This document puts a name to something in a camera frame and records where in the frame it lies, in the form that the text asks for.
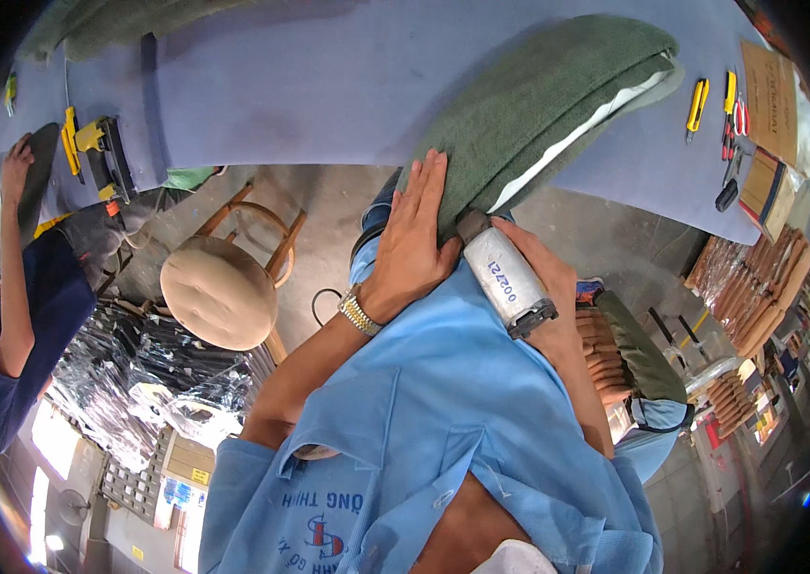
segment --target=cardboard box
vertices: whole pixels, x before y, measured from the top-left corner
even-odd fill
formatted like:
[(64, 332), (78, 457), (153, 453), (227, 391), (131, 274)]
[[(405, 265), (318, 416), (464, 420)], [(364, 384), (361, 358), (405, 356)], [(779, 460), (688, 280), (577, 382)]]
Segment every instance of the cardboard box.
[(740, 192), (740, 207), (772, 243), (778, 241), (794, 204), (794, 188), (787, 169), (762, 148), (755, 148), (752, 167)]
[(740, 83), (749, 114), (748, 138), (788, 166), (797, 164), (797, 96), (790, 60), (752, 42), (741, 41), (745, 83)]
[(162, 474), (192, 488), (207, 491), (214, 472), (214, 451), (199, 442), (172, 433), (169, 449), (162, 461)]

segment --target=blue workbench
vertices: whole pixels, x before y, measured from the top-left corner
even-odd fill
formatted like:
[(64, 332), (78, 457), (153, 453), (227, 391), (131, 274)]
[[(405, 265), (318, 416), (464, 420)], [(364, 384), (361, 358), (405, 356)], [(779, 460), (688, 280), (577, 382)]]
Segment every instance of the blue workbench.
[[(80, 122), (120, 116), (138, 189), (158, 186), (166, 167), (397, 166), (454, 95), (525, 33), (597, 12), (673, 35), (686, 80), (659, 104), (614, 121), (554, 183), (755, 243), (758, 232), (738, 206), (714, 208), (726, 168), (724, 71), (735, 67), (742, 81), (739, 39), (761, 41), (731, 0), (273, 0), (70, 63), (70, 98)], [(0, 153), (22, 133), (63, 120), (62, 52), (47, 66), (15, 69), (18, 113), (9, 119), (0, 109)], [(708, 104), (686, 146), (699, 77), (710, 79)], [(43, 220), (98, 200), (94, 186), (69, 175), (61, 146), (54, 167)], [(743, 162), (741, 184), (746, 172)]]

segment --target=yellow sign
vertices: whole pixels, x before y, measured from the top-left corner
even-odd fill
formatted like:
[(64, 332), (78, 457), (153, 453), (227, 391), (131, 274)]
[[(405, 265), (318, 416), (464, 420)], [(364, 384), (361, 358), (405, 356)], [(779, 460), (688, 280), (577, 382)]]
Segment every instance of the yellow sign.
[(207, 483), (210, 481), (210, 473), (200, 468), (192, 468), (191, 479), (194, 482), (200, 482), (204, 486), (207, 486)]

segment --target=light blue shirt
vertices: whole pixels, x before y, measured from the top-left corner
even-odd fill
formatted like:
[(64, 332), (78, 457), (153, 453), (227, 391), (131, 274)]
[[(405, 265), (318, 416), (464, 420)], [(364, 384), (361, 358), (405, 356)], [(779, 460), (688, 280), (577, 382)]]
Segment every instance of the light blue shirt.
[[(295, 456), (311, 444), (340, 454)], [(407, 572), (469, 470), (560, 572), (662, 571), (632, 462), (584, 441), (557, 373), (507, 335), (465, 260), (309, 396), (277, 451), (220, 445), (200, 570)]]
[[(674, 400), (632, 400), (632, 419), (638, 424), (647, 424), (654, 429), (668, 429), (682, 423), (686, 416), (686, 406)], [(616, 456), (627, 456), (634, 465), (634, 471), (641, 483), (647, 482), (676, 444), (677, 430), (653, 432), (635, 427), (629, 430), (615, 446)]]

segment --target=window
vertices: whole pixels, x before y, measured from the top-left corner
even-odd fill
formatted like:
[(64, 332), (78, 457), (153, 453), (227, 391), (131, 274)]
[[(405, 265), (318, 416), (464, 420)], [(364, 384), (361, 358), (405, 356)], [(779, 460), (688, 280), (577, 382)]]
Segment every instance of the window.
[(182, 507), (175, 533), (175, 568), (197, 574), (197, 556), (201, 551), (201, 527), (204, 525), (206, 493), (192, 490), (191, 503)]
[(32, 425), (32, 442), (57, 474), (66, 480), (79, 442), (79, 433), (46, 400), (38, 405), (38, 413)]

